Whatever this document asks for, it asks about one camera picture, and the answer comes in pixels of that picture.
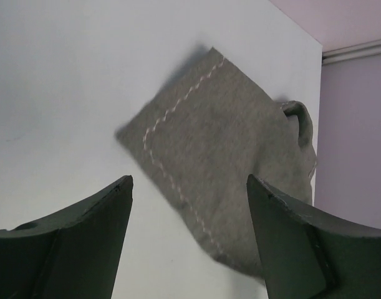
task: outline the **white stitching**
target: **white stitching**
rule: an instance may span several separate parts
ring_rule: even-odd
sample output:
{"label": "white stitching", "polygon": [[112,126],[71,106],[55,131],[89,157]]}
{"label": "white stitching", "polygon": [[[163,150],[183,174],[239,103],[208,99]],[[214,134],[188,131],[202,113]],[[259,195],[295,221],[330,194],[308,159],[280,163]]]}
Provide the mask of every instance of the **white stitching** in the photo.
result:
{"label": "white stitching", "polygon": [[189,95],[190,95],[192,92],[194,92],[195,90],[197,90],[197,89],[200,87],[201,83],[202,83],[204,80],[207,80],[207,79],[211,78],[211,75],[213,74],[213,72],[214,72],[216,69],[219,69],[220,67],[222,67],[224,62],[225,62],[225,58],[223,57],[222,61],[221,61],[220,63],[214,65],[208,74],[201,76],[200,79],[199,79],[199,81],[198,81],[196,84],[194,84],[193,86],[191,86],[191,87],[189,88],[189,91],[186,93],[186,95],[185,95],[184,97],[180,97],[180,98],[176,101],[176,104],[175,104],[175,106],[174,106],[173,108],[171,108],[171,109],[167,109],[167,110],[166,110],[164,117],[162,117],[162,118],[157,118],[157,120],[156,120],[154,126],[151,126],[151,127],[148,127],[148,128],[147,128],[147,130],[146,130],[146,132],[145,132],[145,136],[143,137],[143,149],[144,149],[145,152],[147,152],[148,155],[150,156],[150,160],[151,160],[152,164],[155,165],[156,167],[160,168],[160,170],[161,170],[162,173],[163,173],[164,178],[166,178],[166,177],[169,178],[169,180],[170,180],[170,182],[171,182],[171,188],[172,188],[173,190],[175,190],[176,192],[178,192],[178,194],[179,194],[179,196],[180,196],[180,200],[181,200],[182,202],[187,203],[187,205],[188,205],[190,211],[191,211],[192,213],[194,213],[194,215],[196,216],[196,221],[197,221],[197,223],[201,224],[201,226],[202,226],[202,228],[203,228],[203,232],[204,232],[205,234],[207,234],[208,237],[210,237],[210,242],[211,242],[211,244],[213,244],[213,245],[218,249],[218,253],[219,253],[220,255],[225,255],[225,256],[228,258],[228,260],[229,260],[233,265],[236,265],[235,262],[234,262],[234,260],[233,260],[233,258],[232,258],[230,255],[228,255],[227,253],[225,253],[225,252],[223,251],[223,249],[222,249],[221,244],[220,244],[217,240],[215,240],[215,239],[213,238],[213,236],[212,236],[212,232],[211,232],[209,229],[206,228],[206,225],[205,225],[204,220],[199,216],[197,210],[196,210],[196,209],[193,207],[193,205],[190,203],[189,199],[188,199],[186,196],[183,195],[183,193],[182,193],[182,191],[181,191],[181,187],[175,183],[175,180],[173,179],[173,176],[172,176],[171,174],[168,174],[168,173],[165,171],[165,168],[164,168],[164,166],[162,165],[162,163],[161,163],[160,161],[158,161],[157,159],[154,158],[154,156],[153,156],[153,151],[152,151],[151,149],[148,149],[148,148],[147,148],[147,137],[148,137],[149,133],[151,133],[151,132],[155,132],[155,130],[156,130],[156,128],[157,128],[157,125],[158,125],[159,123],[163,123],[163,122],[165,122],[165,121],[166,121],[166,117],[168,116],[168,114],[175,112],[175,110],[176,110],[176,108],[178,107],[178,105],[179,105],[183,100],[187,100],[187,98],[189,97]]}

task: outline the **ceiling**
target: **ceiling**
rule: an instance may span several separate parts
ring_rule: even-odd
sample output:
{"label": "ceiling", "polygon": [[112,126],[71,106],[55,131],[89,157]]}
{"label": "ceiling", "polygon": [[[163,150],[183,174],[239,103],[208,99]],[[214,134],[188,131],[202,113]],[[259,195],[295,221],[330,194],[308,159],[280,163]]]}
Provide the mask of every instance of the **ceiling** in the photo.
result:
{"label": "ceiling", "polygon": [[381,39],[381,0],[271,0],[323,51]]}

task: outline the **dark green object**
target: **dark green object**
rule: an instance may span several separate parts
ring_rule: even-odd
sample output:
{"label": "dark green object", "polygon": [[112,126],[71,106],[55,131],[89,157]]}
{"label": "dark green object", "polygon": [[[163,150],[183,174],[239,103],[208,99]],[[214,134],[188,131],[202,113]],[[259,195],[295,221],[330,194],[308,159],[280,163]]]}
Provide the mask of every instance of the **dark green object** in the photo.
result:
{"label": "dark green object", "polygon": [[381,230],[304,204],[250,175],[269,299],[381,299]]}
{"label": "dark green object", "polygon": [[0,299],[111,298],[131,176],[47,217],[0,230]]}

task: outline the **gray cloth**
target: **gray cloth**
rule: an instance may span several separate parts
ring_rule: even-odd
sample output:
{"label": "gray cloth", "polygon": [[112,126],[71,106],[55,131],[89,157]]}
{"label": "gray cloth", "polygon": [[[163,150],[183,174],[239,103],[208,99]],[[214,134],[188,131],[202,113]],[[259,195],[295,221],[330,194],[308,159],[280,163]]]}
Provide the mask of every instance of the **gray cloth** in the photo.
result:
{"label": "gray cloth", "polygon": [[272,101],[215,49],[159,93],[117,138],[201,247],[247,275],[261,276],[248,175],[311,203],[316,156],[307,110],[298,102]]}

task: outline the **purple wall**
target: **purple wall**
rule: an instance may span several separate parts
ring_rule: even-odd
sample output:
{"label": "purple wall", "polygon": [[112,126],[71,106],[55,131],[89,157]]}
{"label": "purple wall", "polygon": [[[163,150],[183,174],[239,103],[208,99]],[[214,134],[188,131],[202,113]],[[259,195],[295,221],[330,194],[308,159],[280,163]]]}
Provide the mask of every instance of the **purple wall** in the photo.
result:
{"label": "purple wall", "polygon": [[316,38],[323,51],[381,39],[381,0],[270,0]]}
{"label": "purple wall", "polygon": [[381,228],[381,55],[322,69],[315,206]]}

